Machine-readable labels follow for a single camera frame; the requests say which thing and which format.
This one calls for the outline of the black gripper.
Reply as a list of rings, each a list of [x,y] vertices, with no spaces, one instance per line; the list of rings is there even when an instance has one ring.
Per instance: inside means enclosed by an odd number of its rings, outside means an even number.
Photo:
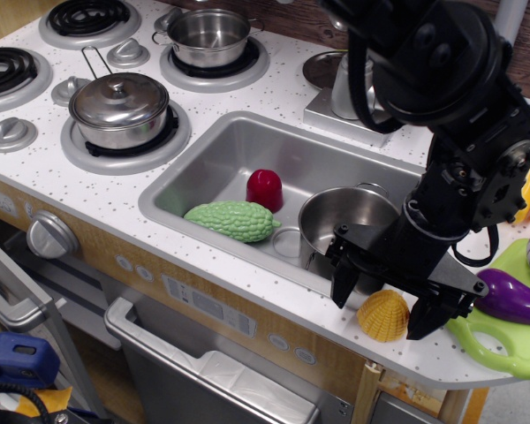
[[[334,271],[330,297],[343,308],[362,276],[412,294],[408,340],[421,340],[449,319],[466,317],[488,287],[445,246],[421,235],[405,235],[395,224],[375,226],[339,223],[325,254]]]

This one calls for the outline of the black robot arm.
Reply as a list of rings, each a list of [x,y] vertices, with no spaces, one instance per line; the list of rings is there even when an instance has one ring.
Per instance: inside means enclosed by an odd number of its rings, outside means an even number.
[[[467,316],[487,286],[456,245],[511,223],[526,205],[530,105],[506,70],[511,45],[485,12],[455,1],[324,1],[348,29],[353,107],[379,133],[425,126],[420,182],[385,225],[338,223],[327,251],[331,297],[343,306],[362,276],[416,298],[407,336]]]

